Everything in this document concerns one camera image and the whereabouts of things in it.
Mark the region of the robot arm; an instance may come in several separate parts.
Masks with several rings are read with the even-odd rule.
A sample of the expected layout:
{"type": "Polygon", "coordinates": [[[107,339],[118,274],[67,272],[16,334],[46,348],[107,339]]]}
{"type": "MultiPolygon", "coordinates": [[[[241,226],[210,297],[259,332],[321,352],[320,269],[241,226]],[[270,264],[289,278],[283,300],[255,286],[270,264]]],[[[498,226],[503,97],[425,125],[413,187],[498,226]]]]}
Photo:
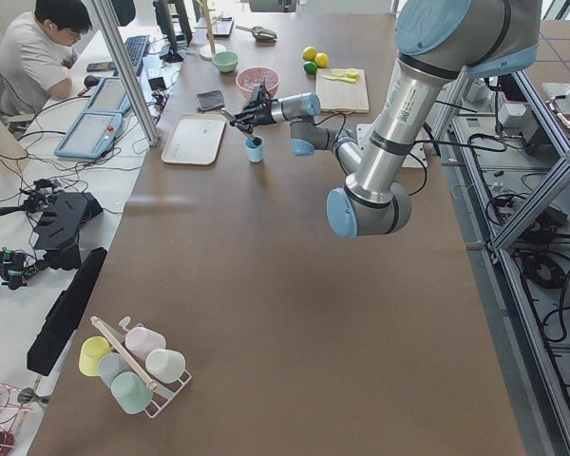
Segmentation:
{"type": "Polygon", "coordinates": [[[333,152],[347,175],[327,196],[327,218],[338,236],[394,233],[411,214],[410,196],[396,176],[442,87],[461,72],[493,77],[531,66],[541,11],[539,1],[407,2],[395,25],[398,55],[385,105],[365,147],[345,130],[315,123],[320,102],[312,92],[276,99],[259,85],[241,112],[224,116],[252,147],[260,144],[255,127],[287,123],[295,155],[333,152]]]}

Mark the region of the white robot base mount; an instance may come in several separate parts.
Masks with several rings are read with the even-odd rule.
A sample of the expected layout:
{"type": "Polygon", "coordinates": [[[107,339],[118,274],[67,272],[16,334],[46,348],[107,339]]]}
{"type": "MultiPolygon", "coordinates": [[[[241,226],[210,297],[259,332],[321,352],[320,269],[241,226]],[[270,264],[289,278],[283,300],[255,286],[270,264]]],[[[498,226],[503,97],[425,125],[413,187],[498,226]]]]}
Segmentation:
{"type": "MultiPolygon", "coordinates": [[[[372,129],[372,123],[358,123],[355,127],[357,144],[359,149],[363,152],[367,150],[367,147],[370,144],[372,129]]],[[[406,156],[403,163],[404,168],[420,169],[423,165],[428,164],[424,145],[419,142],[422,139],[422,136],[417,137],[418,143],[412,147],[410,153],[406,156]]]]}

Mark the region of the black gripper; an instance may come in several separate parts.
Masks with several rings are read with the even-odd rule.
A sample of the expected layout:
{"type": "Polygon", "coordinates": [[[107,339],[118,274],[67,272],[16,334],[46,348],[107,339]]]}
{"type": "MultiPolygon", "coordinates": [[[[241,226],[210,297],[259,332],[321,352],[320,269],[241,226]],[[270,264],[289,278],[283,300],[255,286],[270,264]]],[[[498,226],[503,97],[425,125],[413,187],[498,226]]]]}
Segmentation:
{"type": "Polygon", "coordinates": [[[235,117],[235,127],[245,136],[254,135],[254,127],[283,122],[282,102],[273,98],[264,84],[254,87],[249,103],[235,117]]]}

